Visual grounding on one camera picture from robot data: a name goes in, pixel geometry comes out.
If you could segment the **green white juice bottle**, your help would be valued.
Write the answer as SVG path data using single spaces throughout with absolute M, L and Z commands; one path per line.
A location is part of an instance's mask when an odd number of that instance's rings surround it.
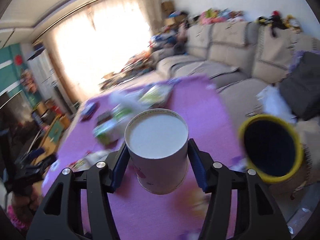
M 133 118 L 133 112 L 129 108 L 117 105 L 111 110 L 112 119 L 93 128 L 92 134 L 102 145 L 109 145 L 119 140 L 125 132 L 129 121 Z

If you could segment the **white paper cup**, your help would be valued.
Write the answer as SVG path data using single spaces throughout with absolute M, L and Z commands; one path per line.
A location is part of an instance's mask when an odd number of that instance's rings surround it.
M 176 112 L 157 108 L 136 115 L 124 133 L 140 185 L 153 194 L 169 194 L 188 172 L 189 129 Z

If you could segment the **green Pocky box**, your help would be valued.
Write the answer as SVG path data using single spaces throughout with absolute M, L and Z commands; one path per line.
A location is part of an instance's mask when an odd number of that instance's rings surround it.
M 173 85 L 154 85 L 138 100 L 149 108 L 164 108 L 172 93 Z

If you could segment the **yellow rimmed trash bin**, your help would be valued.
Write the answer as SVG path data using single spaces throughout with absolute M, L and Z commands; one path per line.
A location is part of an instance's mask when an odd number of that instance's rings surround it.
M 289 180 L 300 169 L 304 152 L 295 128 L 281 118 L 258 114 L 244 121 L 238 131 L 247 158 L 267 184 Z

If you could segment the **purple floral tablecloth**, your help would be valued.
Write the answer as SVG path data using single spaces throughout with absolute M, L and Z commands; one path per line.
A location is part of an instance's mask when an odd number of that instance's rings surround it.
M 205 76 L 178 79 L 167 108 L 179 114 L 188 126 L 189 137 L 199 150 L 230 167 L 243 157 L 235 129 L 215 85 Z M 159 179 L 169 178 L 169 167 L 181 168 L 169 154 L 178 149 L 182 134 L 174 120 L 167 120 L 163 131 L 150 128 L 135 135 L 135 156 L 129 161 L 121 186 L 108 196 L 116 228 L 121 239 L 185 239 L 200 232 L 206 207 L 191 167 L 181 185 L 169 194 L 146 191 L 142 182 L 150 182 L 147 169 Z

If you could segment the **blue tissue pack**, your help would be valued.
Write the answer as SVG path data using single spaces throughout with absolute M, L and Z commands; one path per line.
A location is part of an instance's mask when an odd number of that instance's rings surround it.
M 85 122 L 85 121 L 90 120 L 98 108 L 99 108 L 98 102 L 92 102 L 92 103 L 89 103 L 88 105 L 86 105 L 80 114 L 81 122 Z

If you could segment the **brown plastic tray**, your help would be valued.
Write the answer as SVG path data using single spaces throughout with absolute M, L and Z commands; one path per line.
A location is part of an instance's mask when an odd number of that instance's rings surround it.
M 101 115 L 99 115 L 96 118 L 96 125 L 99 126 L 105 122 L 107 122 L 108 120 L 112 119 L 112 112 L 111 111 L 105 111 L 104 113 L 102 113 Z

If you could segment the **white papers on sofa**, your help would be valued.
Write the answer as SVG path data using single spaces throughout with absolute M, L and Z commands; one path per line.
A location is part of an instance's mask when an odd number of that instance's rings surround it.
M 289 124 L 297 123 L 297 117 L 292 113 L 277 87 L 271 85 L 265 87 L 256 95 L 256 98 L 261 103 L 264 113 L 281 118 Z

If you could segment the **dark grey backpack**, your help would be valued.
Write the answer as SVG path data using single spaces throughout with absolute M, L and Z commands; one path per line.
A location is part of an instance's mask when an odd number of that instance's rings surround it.
M 281 81 L 279 91 L 291 111 L 305 121 L 319 115 L 319 53 L 304 51 L 299 63 Z

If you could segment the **beige sectional sofa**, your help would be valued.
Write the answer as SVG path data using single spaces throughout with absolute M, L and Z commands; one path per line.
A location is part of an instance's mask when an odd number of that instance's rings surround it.
M 275 29 L 254 22 L 196 24 L 187 41 L 152 53 L 157 73 L 165 79 L 206 75 L 216 86 L 235 129 L 261 110 L 256 96 L 289 73 L 299 51 L 319 51 L 319 40 L 291 29 Z

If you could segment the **sheer window curtain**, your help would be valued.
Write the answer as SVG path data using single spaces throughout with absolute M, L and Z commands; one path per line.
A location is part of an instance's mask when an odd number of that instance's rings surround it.
M 102 78 L 148 51 L 162 27 L 162 0 L 99 0 L 71 14 L 42 36 L 72 101 L 99 94 Z

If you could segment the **black plush toy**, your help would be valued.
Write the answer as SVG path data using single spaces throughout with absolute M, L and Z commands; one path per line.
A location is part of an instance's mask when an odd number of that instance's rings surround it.
M 276 29 L 288 29 L 288 26 L 284 23 L 283 19 L 281 18 L 280 12 L 277 10 L 273 11 L 270 17 L 258 17 L 257 23 L 262 26 L 269 26 L 271 36 L 274 38 L 277 38 Z

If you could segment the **yellow plush toy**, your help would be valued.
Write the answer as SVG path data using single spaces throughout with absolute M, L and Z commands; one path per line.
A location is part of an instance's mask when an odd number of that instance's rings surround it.
M 298 22 L 298 20 L 293 17 L 292 15 L 287 15 L 285 18 L 285 25 L 289 28 L 289 29 L 293 29 L 296 31 L 301 31 L 301 26 L 300 23 Z

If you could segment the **pile of plush toys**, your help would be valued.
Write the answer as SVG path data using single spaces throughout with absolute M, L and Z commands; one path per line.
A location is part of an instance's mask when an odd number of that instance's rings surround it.
M 210 8 L 204 11 L 199 17 L 199 24 L 201 25 L 239 21 L 245 21 L 243 11 L 233 11 L 229 9 L 217 10 Z

